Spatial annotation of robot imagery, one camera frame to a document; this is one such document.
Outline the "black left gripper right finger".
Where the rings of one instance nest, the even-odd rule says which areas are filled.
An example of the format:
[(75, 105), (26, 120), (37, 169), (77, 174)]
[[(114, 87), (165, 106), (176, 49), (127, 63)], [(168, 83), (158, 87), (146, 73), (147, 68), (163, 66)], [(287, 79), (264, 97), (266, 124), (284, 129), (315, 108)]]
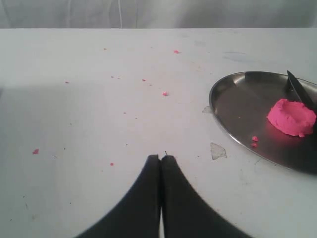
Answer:
[(162, 218), (166, 238), (248, 238), (193, 189), (176, 159), (161, 160)]

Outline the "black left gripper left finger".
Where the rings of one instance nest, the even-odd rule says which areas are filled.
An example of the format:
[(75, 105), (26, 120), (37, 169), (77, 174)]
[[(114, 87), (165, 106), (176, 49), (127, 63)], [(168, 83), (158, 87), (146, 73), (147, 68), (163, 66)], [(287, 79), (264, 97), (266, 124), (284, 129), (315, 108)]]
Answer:
[(160, 223), (160, 159), (149, 155), (125, 196), (79, 238), (158, 238)]

